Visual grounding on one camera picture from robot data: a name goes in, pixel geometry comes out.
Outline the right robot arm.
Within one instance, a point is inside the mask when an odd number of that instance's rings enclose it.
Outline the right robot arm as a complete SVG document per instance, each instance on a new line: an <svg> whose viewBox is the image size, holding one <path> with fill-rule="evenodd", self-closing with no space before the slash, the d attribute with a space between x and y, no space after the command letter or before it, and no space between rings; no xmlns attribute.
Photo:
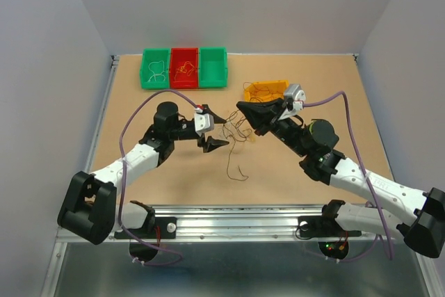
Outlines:
<svg viewBox="0 0 445 297"><path fill-rule="evenodd" d="M354 193L375 205L370 208L331 201L320 217L325 233L371 232L402 239L420 255L440 256L444 247L442 190L410 188L363 168L334 148L339 137L327 120L296 123L297 111L289 111L281 98L265 103L238 102L236 106L256 135L271 133L302 157L299 165L310 179Z"/></svg>

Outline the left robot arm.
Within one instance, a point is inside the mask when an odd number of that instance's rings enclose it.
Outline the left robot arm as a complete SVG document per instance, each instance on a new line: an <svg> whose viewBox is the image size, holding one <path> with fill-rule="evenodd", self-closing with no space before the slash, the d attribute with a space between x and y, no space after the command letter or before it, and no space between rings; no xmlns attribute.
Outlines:
<svg viewBox="0 0 445 297"><path fill-rule="evenodd" d="M173 153L175 142L195 140L208 153L228 141L206 136L216 124L225 124L206 104L195 109L191 120L179 114L174 102L157 106L154 122L143 138L123 157L92 173L76 173L68 186L57 223L94 245L117 231L128 229L140 237L154 231L155 211L132 200L118 204L124 190L145 173L158 168Z"/></svg>

